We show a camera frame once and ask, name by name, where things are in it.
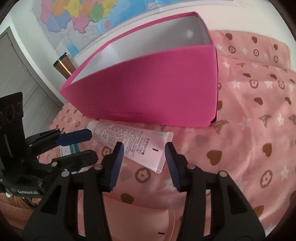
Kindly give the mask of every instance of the door frame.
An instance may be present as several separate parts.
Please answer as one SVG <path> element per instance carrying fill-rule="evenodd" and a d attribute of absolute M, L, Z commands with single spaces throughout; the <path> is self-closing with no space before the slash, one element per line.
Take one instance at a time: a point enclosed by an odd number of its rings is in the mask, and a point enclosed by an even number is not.
<path fill-rule="evenodd" d="M 7 35 L 10 43 L 17 54 L 19 60 L 22 62 L 28 73 L 32 76 L 35 80 L 37 85 L 47 94 L 47 96 L 60 108 L 63 107 L 63 103 L 56 97 L 56 95 L 47 87 L 47 85 L 43 82 L 40 76 L 35 72 L 34 68 L 31 66 L 25 55 L 23 54 L 22 50 L 20 49 L 17 41 L 15 40 L 11 28 L 8 27 L 3 33 L 0 34 L 0 38 L 4 35 Z"/>

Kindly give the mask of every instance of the copper travel mug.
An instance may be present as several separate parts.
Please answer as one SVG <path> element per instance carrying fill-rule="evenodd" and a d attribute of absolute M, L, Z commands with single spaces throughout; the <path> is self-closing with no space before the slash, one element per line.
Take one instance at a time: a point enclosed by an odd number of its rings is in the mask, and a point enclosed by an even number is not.
<path fill-rule="evenodd" d="M 67 53 L 64 53 L 55 63 L 54 67 L 68 79 L 76 70 L 72 62 L 70 61 Z"/>

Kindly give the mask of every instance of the black tumbler lid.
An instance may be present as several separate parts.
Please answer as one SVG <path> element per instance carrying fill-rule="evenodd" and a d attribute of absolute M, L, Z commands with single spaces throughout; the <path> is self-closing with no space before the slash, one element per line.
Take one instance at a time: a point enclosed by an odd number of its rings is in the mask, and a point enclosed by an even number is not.
<path fill-rule="evenodd" d="M 59 62 L 61 62 L 61 61 L 63 60 L 63 58 L 66 57 L 66 56 L 67 56 L 67 53 L 64 53 L 61 57 L 59 57 L 59 59 L 58 59 L 57 61 L 55 61 L 55 63 L 54 63 L 54 67 L 56 67 L 57 64 L 58 64 Z"/>

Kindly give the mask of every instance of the magenta cardboard box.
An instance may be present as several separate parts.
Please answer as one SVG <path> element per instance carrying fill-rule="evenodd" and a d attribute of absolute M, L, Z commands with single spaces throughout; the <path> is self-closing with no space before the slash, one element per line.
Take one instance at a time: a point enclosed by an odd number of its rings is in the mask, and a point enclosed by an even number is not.
<path fill-rule="evenodd" d="M 104 44 L 59 92 L 89 118 L 207 127 L 217 109 L 216 48 L 197 13 L 162 18 Z"/>

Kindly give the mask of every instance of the pink plastic object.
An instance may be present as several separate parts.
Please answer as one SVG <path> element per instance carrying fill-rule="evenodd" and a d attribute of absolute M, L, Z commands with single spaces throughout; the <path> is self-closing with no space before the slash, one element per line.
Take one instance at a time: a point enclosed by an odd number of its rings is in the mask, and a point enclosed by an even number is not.
<path fill-rule="evenodd" d="M 197 13 L 162 18 L 104 44 L 59 92 L 89 118 L 207 127 L 217 109 L 216 48 Z"/>

